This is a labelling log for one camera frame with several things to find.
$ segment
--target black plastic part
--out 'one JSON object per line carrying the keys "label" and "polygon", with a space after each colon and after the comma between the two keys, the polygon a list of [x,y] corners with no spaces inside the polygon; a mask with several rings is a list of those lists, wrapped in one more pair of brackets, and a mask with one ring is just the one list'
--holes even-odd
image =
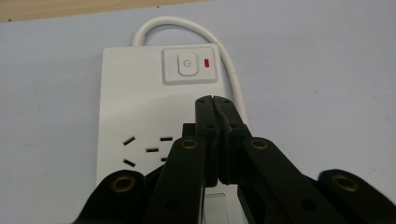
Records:
{"label": "black plastic part", "polygon": [[141,204],[142,207],[144,208],[144,211],[146,210],[147,205],[149,205],[149,200],[151,199],[151,196],[155,190],[155,187],[157,186],[158,179],[160,178],[162,172],[163,172],[163,165],[145,176],[146,185],[141,196],[142,201],[145,202],[145,205]]}
{"label": "black plastic part", "polygon": [[246,214],[258,216],[252,211],[257,199],[241,197],[253,190],[265,204],[259,205],[265,207],[264,223],[347,223],[272,142],[248,138],[244,149],[239,198],[247,201],[242,203]]}
{"label": "black plastic part", "polygon": [[215,96],[213,101],[221,129],[219,141],[219,180],[225,185],[237,184],[240,176],[240,157],[243,141],[250,137],[232,101]]}
{"label": "black plastic part", "polygon": [[324,171],[319,189],[350,223],[396,223],[395,205],[361,178],[342,170]]}
{"label": "black plastic part", "polygon": [[172,145],[142,223],[201,224],[205,195],[205,142],[195,137]]}
{"label": "black plastic part", "polygon": [[260,194],[254,188],[245,189],[241,185],[237,191],[239,202],[244,208],[249,224],[262,224],[265,220],[266,207]]}
{"label": "black plastic part", "polygon": [[195,136],[195,123],[184,123],[182,136]]}
{"label": "black plastic part", "polygon": [[215,187],[219,176],[219,122],[210,95],[195,101],[195,136],[205,141],[205,186]]}
{"label": "black plastic part", "polygon": [[[120,178],[132,180],[130,184],[133,186],[126,191],[117,191],[114,181]],[[92,193],[74,224],[139,223],[142,215],[136,208],[144,186],[145,177],[135,171],[122,170],[108,175]]]}

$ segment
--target red indicator light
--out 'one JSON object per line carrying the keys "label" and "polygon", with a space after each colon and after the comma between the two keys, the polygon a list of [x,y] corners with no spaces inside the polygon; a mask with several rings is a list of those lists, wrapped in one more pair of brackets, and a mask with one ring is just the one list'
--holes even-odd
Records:
{"label": "red indicator light", "polygon": [[209,67],[209,60],[205,59],[205,67]]}

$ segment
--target screw hole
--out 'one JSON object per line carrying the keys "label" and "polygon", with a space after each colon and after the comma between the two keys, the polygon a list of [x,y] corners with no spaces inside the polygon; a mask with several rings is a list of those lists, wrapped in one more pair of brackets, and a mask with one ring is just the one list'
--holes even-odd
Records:
{"label": "screw hole", "polygon": [[118,176],[113,182],[111,182],[111,190],[117,193],[126,192],[134,187],[134,178],[130,175]]}

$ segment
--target white power strip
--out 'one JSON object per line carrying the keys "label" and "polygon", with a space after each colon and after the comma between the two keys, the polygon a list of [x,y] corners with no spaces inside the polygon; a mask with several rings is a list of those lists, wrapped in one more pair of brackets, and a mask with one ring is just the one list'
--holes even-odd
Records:
{"label": "white power strip", "polygon": [[[97,184],[118,170],[143,175],[165,163],[195,100],[225,97],[214,44],[109,48],[103,53]],[[207,189],[205,221],[242,223],[236,187]]]}

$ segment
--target white table surface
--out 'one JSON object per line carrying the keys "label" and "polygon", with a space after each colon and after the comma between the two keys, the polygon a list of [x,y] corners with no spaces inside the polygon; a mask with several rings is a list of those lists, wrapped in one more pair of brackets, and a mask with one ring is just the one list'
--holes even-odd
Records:
{"label": "white table surface", "polygon": [[[95,188],[102,50],[156,16],[213,31],[251,131],[303,174],[339,168],[396,202],[396,2],[211,1],[0,23],[0,223],[70,223]],[[158,28],[148,44],[194,44]]]}

